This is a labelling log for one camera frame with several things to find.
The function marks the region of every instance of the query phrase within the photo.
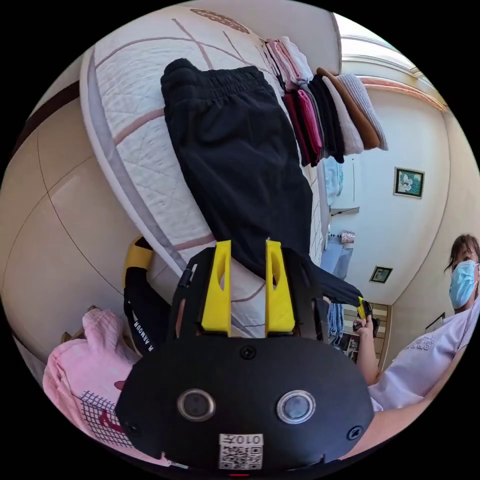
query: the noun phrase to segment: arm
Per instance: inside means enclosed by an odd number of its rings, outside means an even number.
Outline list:
[[[385,442],[414,422],[432,403],[432,400],[447,383],[464,352],[465,347],[455,354],[455,357],[453,357],[448,368],[422,401],[404,408],[376,412],[375,417],[373,417],[371,424],[368,426],[361,439],[352,450],[341,457],[340,460],[360,454],[365,450],[369,450],[376,445]]]
[[[440,392],[440,390],[445,386],[447,383],[448,379],[452,375],[453,371],[457,368],[457,365],[459,364],[459,361],[463,357],[465,353],[465,347],[466,345],[460,349],[455,356],[453,357],[453,360],[450,362],[450,365],[448,368],[443,372],[442,376],[438,380],[438,382],[435,384],[435,386],[425,395],[425,400],[433,400]]]
[[[359,321],[362,323],[362,328],[358,330],[360,345],[358,346],[356,366],[360,369],[366,384],[370,386],[377,382],[380,374],[375,355],[374,326],[371,315],[366,320]]]
[[[431,402],[431,400],[424,399],[404,408],[376,412],[361,439],[346,455],[340,457],[340,460],[358,455],[400,433],[416,420]]]

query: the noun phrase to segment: blue surgical mask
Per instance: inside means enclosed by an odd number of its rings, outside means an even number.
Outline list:
[[[463,307],[475,289],[475,268],[478,263],[473,260],[460,262],[451,275],[450,300],[454,309]]]

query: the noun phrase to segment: qr code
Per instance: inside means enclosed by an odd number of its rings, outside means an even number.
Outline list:
[[[226,470],[260,470],[262,446],[220,445],[220,465]]]

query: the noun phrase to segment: dark hair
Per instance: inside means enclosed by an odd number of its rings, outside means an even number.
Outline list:
[[[453,245],[451,246],[450,258],[448,260],[448,265],[446,266],[445,272],[451,269],[454,265],[455,259],[458,257],[460,250],[463,246],[466,246],[469,253],[475,253],[476,257],[480,260],[480,244],[479,241],[469,233],[458,236]]]

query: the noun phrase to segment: bed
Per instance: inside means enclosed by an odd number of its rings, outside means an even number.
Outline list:
[[[258,35],[231,18],[177,5],[124,25],[84,55],[80,101],[98,163],[143,236],[179,276],[189,259],[214,246],[215,239],[174,154],[160,78],[177,58],[187,58],[201,70],[255,65],[287,114],[261,44]],[[318,169],[301,168],[313,193],[310,256],[320,265]],[[265,283],[235,260],[231,299],[232,325],[249,336],[263,337]]]

